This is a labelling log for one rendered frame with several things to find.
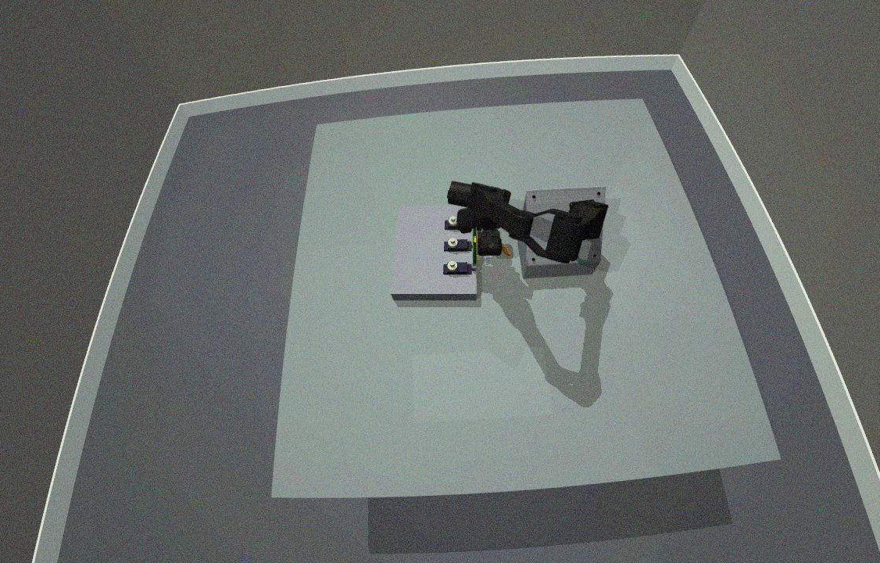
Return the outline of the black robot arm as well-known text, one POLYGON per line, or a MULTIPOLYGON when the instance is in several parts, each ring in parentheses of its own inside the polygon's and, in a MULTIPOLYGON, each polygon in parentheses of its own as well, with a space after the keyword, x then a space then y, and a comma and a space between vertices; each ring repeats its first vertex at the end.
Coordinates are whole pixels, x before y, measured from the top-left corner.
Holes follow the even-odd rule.
POLYGON ((570 202, 568 213, 562 210, 529 213, 509 204, 511 192, 483 183, 452 181, 448 190, 448 204, 462 206, 457 213, 457 227, 461 234, 470 234, 472 228, 481 230, 481 222, 493 221, 508 232, 509 238, 522 240, 532 252, 545 259, 569 263, 578 260, 582 240, 599 238, 608 210, 605 203, 594 199, 570 202), (533 217, 551 213, 553 227, 546 249, 530 238, 533 217))

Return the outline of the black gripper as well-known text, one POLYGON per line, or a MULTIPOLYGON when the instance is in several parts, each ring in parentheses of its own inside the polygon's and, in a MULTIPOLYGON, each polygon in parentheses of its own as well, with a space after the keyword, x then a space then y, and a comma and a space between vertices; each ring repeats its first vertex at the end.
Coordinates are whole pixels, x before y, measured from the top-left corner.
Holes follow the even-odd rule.
POLYGON ((481 222, 482 231, 478 232, 479 256, 499 256, 502 254, 502 239, 499 225, 493 221, 481 222))

